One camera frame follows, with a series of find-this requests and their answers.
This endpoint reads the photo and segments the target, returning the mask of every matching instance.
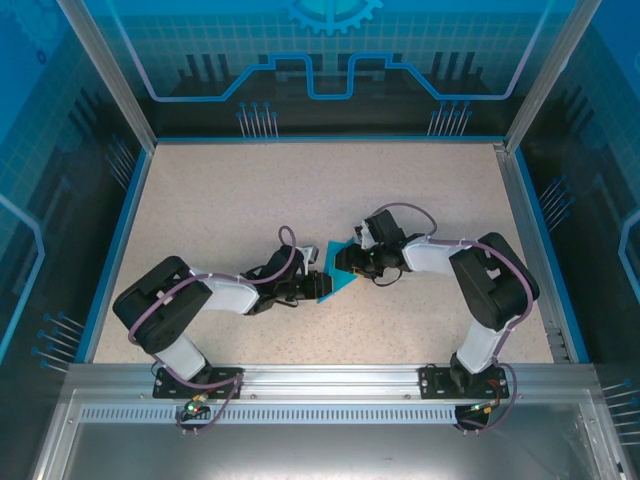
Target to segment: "speckled beige surface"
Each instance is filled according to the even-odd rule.
[[[347,240],[381,204],[406,201],[438,220],[438,238],[502,233],[521,247],[491,145],[323,143],[160,145],[114,297],[168,255],[205,271],[238,273],[279,247],[282,224],[300,244]],[[426,219],[394,209],[407,233]],[[380,289],[359,279],[322,304],[254,317],[201,312],[187,330],[211,362],[403,364],[448,362],[471,321],[457,282],[407,274]],[[149,362],[109,311],[95,362]],[[537,308],[503,359],[551,362]]]

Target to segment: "ventilation slot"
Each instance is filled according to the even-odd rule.
[[[92,405],[81,413],[83,423],[172,424],[176,405]],[[212,405],[198,420],[207,423],[218,412]],[[231,405],[220,418],[226,424],[442,424],[455,423],[453,406],[380,405]]]

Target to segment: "wire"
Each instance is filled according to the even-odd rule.
[[[158,376],[158,370],[156,370],[155,372],[153,371],[154,367],[156,367],[158,365],[160,365],[160,362],[158,362],[157,360],[151,364],[151,368],[150,368],[151,375],[153,375],[154,377]]]
[[[433,218],[433,216],[429,212],[427,212],[426,210],[424,210],[421,207],[418,207],[417,205],[413,205],[412,203],[405,203],[405,202],[391,202],[391,203],[387,203],[386,205],[383,205],[380,208],[378,208],[375,212],[373,212],[373,215],[380,213],[385,208],[396,207],[396,206],[398,206],[398,207],[407,207],[407,208],[411,208],[413,210],[417,210],[418,212],[422,213],[427,218],[429,218],[429,220],[431,220],[431,223],[433,223],[433,228],[426,235],[426,241],[428,241],[429,243],[433,243],[434,245],[445,245],[445,246],[458,246],[458,245],[459,246],[463,246],[463,245],[466,245],[466,246],[470,246],[470,247],[480,248],[480,249],[484,250],[485,252],[489,252],[489,254],[491,254],[492,256],[497,258],[498,260],[500,260],[509,270],[511,270],[511,272],[515,275],[515,277],[522,284],[522,288],[524,288],[525,294],[527,296],[527,306],[526,306],[524,312],[522,312],[522,314],[518,318],[516,318],[515,320],[512,320],[511,322],[507,323],[507,327],[506,327],[506,330],[505,330],[504,334],[502,335],[502,337],[498,341],[495,349],[493,350],[492,360],[493,360],[493,362],[495,364],[495,362],[498,361],[498,355],[499,355],[500,351],[502,350],[502,347],[504,347],[504,344],[507,341],[507,339],[509,338],[509,335],[511,334],[512,330],[518,324],[523,322],[529,316],[531,311],[533,310],[533,301],[534,300],[533,300],[533,290],[531,289],[531,285],[529,285],[529,282],[525,278],[524,274],[518,269],[518,267],[516,267],[516,265],[511,260],[509,260],[502,253],[497,251],[495,248],[490,247],[489,245],[485,245],[484,243],[476,242],[474,240],[464,240],[464,239],[463,240],[435,240],[435,239],[430,238],[431,235],[433,235],[437,231],[438,223],[436,222],[436,220]]]
[[[516,403],[516,399],[518,398],[518,378],[516,377],[516,371],[508,363],[496,363],[495,366],[504,367],[507,370],[509,370],[509,373],[511,374],[511,384],[513,386],[513,392],[511,392],[511,399],[509,400],[507,407],[505,408],[502,415],[500,415],[500,418],[498,418],[498,420],[493,422],[491,425],[482,425],[478,422],[474,422],[474,423],[477,423],[476,426],[480,425],[482,427],[479,430],[476,430],[477,432],[489,432],[491,430],[495,430],[498,426],[500,426],[500,424],[502,424],[506,420],[506,418],[509,416],[509,414],[511,413],[511,410],[513,410],[513,407]],[[472,422],[472,420],[461,420],[461,422],[470,423]]]
[[[493,387],[496,392],[496,403],[500,405],[500,384],[497,380],[487,380],[487,383]]]
[[[166,301],[172,298],[173,295],[175,295],[177,292],[179,292],[180,290],[182,290],[183,288],[187,287],[188,285],[194,282],[197,282],[199,280],[205,280],[207,278],[219,278],[219,279],[225,279],[225,280],[232,280],[238,283],[260,285],[264,283],[269,283],[275,280],[276,278],[280,277],[280,275],[286,272],[287,269],[291,266],[291,263],[293,262],[293,258],[296,254],[296,235],[291,229],[291,227],[289,227],[288,225],[281,226],[278,229],[278,239],[280,240],[280,243],[285,245],[284,238],[282,237],[282,232],[285,230],[289,233],[289,236],[291,237],[291,253],[289,255],[289,258],[283,265],[283,267],[280,270],[278,270],[276,273],[266,278],[261,278],[259,280],[248,280],[246,278],[238,278],[238,277],[233,277],[231,275],[225,275],[220,273],[201,273],[199,275],[194,275],[192,277],[186,278],[181,282],[179,282],[178,284],[174,285],[172,288],[170,288],[164,295],[162,295],[158,300],[156,300],[142,315],[140,315],[140,317],[138,317],[138,319],[133,323],[133,325],[129,329],[129,335],[128,335],[129,342],[131,342],[133,345],[138,345],[138,342],[136,342],[135,334],[138,331],[138,329],[142,326],[142,324],[146,322],[156,310],[158,310],[162,305],[164,305]],[[152,357],[154,358],[156,363],[162,363],[162,360],[158,358],[156,355],[152,355]],[[233,398],[233,395],[235,395],[235,393],[240,388],[240,385],[242,384],[242,380],[244,378],[244,375],[240,374],[240,375],[236,375],[235,377],[228,378],[227,380],[223,380],[221,382],[215,382],[215,383],[209,383],[209,384],[203,385],[203,384],[193,383],[193,382],[184,380],[168,365],[164,365],[164,368],[174,378],[176,382],[181,383],[186,387],[190,387],[194,389],[214,390],[216,388],[229,385],[230,383],[235,383],[234,388],[231,390],[231,394],[229,395],[225,403],[220,408],[220,411],[218,412],[218,414],[211,420],[211,422],[204,429],[210,428],[210,426],[212,426],[218,420],[218,418],[220,418],[220,416],[224,412],[224,409],[227,407],[227,405]]]
[[[518,269],[518,267],[516,267],[516,265],[511,260],[509,260],[502,253],[500,253],[495,248],[490,247],[489,245],[476,242],[475,240],[464,240],[464,239],[463,240],[435,240],[427,237],[426,241],[434,245],[444,245],[448,247],[466,245],[469,247],[480,248],[481,250],[489,252],[492,256],[500,260],[509,270],[511,270],[511,272],[522,284],[522,288],[524,289],[525,294],[527,296],[527,307],[518,318],[516,318],[515,320],[511,320],[510,322],[507,323],[505,332],[502,334],[502,337],[500,337],[500,340],[498,340],[498,343],[493,350],[492,358],[493,358],[493,362],[495,363],[498,359],[498,355],[500,354],[500,351],[502,350],[502,347],[504,347],[504,344],[506,343],[513,329],[518,324],[522,323],[533,310],[533,290],[531,289],[531,285],[529,285],[529,282],[525,278],[524,274]]]
[[[383,205],[380,208],[378,208],[371,215],[377,215],[378,213],[380,213],[381,211],[383,211],[384,209],[389,208],[389,207],[407,207],[407,208],[411,208],[413,210],[417,210],[418,212],[422,213],[425,217],[427,217],[431,221],[431,224],[433,225],[433,227],[431,228],[429,233],[427,233],[427,237],[430,237],[431,235],[436,233],[436,231],[438,230],[438,222],[436,222],[436,219],[433,218],[433,215],[431,215],[429,212],[427,212],[424,208],[419,207],[417,205],[414,205],[413,203],[406,203],[406,202],[391,202],[391,203],[387,203],[386,205]]]
[[[390,287],[391,285],[393,285],[394,283],[396,283],[398,280],[402,278],[402,270],[398,270],[398,271],[400,272],[398,276],[394,280],[391,280],[389,283],[378,283],[376,282],[375,278],[372,278],[371,281],[376,287]]]
[[[238,283],[260,285],[263,283],[269,283],[275,280],[276,278],[278,278],[280,275],[286,272],[287,269],[291,266],[291,263],[293,262],[293,257],[295,256],[295,253],[296,253],[296,236],[293,233],[293,230],[291,230],[291,228],[287,225],[283,225],[278,229],[278,238],[280,239],[280,242],[283,245],[285,244],[284,239],[282,238],[282,232],[284,230],[289,232],[289,235],[291,236],[291,254],[289,255],[289,258],[285,262],[284,266],[280,270],[278,270],[276,273],[266,278],[261,278],[260,280],[248,280],[246,278],[238,278],[238,277],[233,277],[231,275],[225,275],[221,273],[201,273],[201,274],[186,278],[181,282],[179,282],[178,284],[174,285],[172,288],[170,288],[169,291],[167,291],[158,300],[156,300],[142,315],[140,315],[140,317],[138,317],[138,319],[133,323],[133,325],[129,329],[129,336],[128,336],[129,342],[131,342],[134,345],[137,345],[138,343],[136,342],[135,334],[138,331],[138,329],[142,326],[142,324],[146,322],[147,319],[151,315],[153,315],[153,313],[156,310],[158,310],[158,308],[160,308],[162,305],[164,305],[165,302],[167,302],[171,297],[173,297],[173,295],[175,295],[177,292],[179,292],[180,290],[182,290],[183,288],[187,287],[188,285],[194,282],[197,282],[199,280],[205,280],[207,278],[219,278],[224,280],[232,280]]]
[[[199,432],[204,432],[206,430],[209,430],[211,427],[213,427],[215,425],[215,423],[218,420],[220,420],[220,417],[222,417],[222,414],[224,413],[224,411],[229,406],[229,403],[231,402],[231,399],[233,398],[233,396],[238,392],[238,389],[240,388],[240,384],[241,383],[242,383],[242,381],[236,382],[236,384],[231,389],[231,392],[229,392],[229,395],[227,396],[226,400],[224,401],[224,403],[220,407],[220,410],[218,410],[218,412],[215,414],[215,416],[211,419],[211,421],[209,423],[207,423],[206,425],[204,425],[201,428],[194,428],[193,430],[185,428],[185,423],[184,423],[185,410],[182,410],[182,412],[180,412],[180,414],[178,415],[178,417],[176,419],[176,426],[178,428],[182,429],[182,434],[186,435],[187,432],[193,432],[194,435],[198,435]]]

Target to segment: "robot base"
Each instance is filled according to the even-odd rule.
[[[203,385],[209,383],[222,382],[229,378],[235,377],[243,372],[241,368],[212,368],[210,365],[204,367],[196,379],[191,379],[192,382],[202,383]],[[156,374],[156,381],[153,386],[153,398],[171,398],[171,399],[184,399],[188,400],[198,395],[199,393],[207,392],[209,399],[212,400],[225,400],[233,384],[225,385],[224,387],[216,388],[212,391],[200,390],[195,388],[185,387],[181,383],[178,383],[164,368],[160,368]],[[233,398],[240,398],[240,390],[233,395]]]
[[[489,367],[474,377],[473,385],[463,395],[451,379],[451,367],[436,367],[433,364],[418,369],[420,397],[423,400],[478,399],[492,400],[496,398],[495,389],[488,383],[496,380],[500,385],[500,399],[509,398],[507,377],[502,368]]]

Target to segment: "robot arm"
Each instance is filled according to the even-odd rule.
[[[292,248],[281,246],[266,265],[256,267],[242,277],[212,275],[188,284],[140,325],[135,332],[136,342],[183,380],[195,379],[208,363],[183,332],[200,310],[256,315],[276,303],[296,307],[299,300],[321,298],[331,293],[331,277],[310,269],[318,255],[316,247],[297,247],[291,264],[283,270]],[[168,257],[118,296],[113,311],[125,327],[131,329],[165,292],[200,273],[180,257]],[[260,282],[274,274],[277,276],[273,280]],[[203,382],[196,379],[193,383]]]
[[[336,268],[366,278],[381,277],[386,268],[401,272],[436,272],[455,276],[474,321],[463,345],[451,359],[451,378],[461,391],[474,375],[489,367],[509,322],[527,308],[523,284],[503,262],[485,250],[460,244],[442,244],[423,234],[407,237],[388,210],[356,227],[357,243],[341,250]],[[506,257],[526,279],[533,299],[539,296],[535,279],[507,241],[497,233],[478,240]]]

